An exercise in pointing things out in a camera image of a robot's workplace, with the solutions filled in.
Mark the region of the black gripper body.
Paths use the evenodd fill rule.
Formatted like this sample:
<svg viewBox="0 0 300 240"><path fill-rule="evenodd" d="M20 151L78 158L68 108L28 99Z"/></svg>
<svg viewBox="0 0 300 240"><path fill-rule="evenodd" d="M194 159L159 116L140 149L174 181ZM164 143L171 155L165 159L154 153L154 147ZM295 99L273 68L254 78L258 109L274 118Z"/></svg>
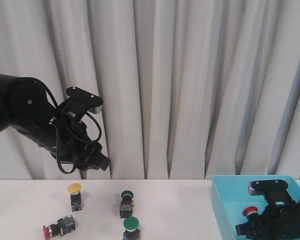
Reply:
<svg viewBox="0 0 300 240"><path fill-rule="evenodd" d="M263 194L268 205L254 214L254 238L258 240L300 239L300 200L295 202L286 190Z"/></svg>
<svg viewBox="0 0 300 240"><path fill-rule="evenodd" d="M50 152L61 172L102 169L103 147L99 143L102 131L99 123L93 121L99 130L94 140L88 136L87 126L82 121L71 129L64 118L40 117L36 120L36 143Z"/></svg>

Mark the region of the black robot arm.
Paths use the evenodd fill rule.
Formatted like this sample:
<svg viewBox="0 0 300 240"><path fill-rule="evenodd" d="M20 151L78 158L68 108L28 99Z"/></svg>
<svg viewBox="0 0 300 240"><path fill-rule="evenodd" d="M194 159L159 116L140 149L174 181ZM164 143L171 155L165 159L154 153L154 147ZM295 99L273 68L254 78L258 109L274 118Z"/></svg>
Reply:
<svg viewBox="0 0 300 240"><path fill-rule="evenodd" d="M48 87L33 77L0 74L0 132L7 127L47 150L56 160L59 170L72 165L71 173L105 171L111 161L102 154L100 138L92 140L82 121L101 111L103 99L79 87L65 91L67 99L57 104Z"/></svg>

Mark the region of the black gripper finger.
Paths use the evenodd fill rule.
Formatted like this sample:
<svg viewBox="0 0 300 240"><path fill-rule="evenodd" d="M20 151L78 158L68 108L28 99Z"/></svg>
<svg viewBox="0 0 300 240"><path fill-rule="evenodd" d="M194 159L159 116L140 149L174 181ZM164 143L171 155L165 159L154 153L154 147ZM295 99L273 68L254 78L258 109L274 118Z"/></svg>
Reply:
<svg viewBox="0 0 300 240"><path fill-rule="evenodd" d="M102 171L106 171L111 164L111 160L103 155L101 152L97 152L94 155L94 165L96 169L100 169Z"/></svg>
<svg viewBox="0 0 300 240"><path fill-rule="evenodd" d="M258 220L252 220L252 221L247 221L246 223L243 224L238 224L235 226L236 234L238 236L249 236L249 237L257 237L259 227L259 221Z"/></svg>

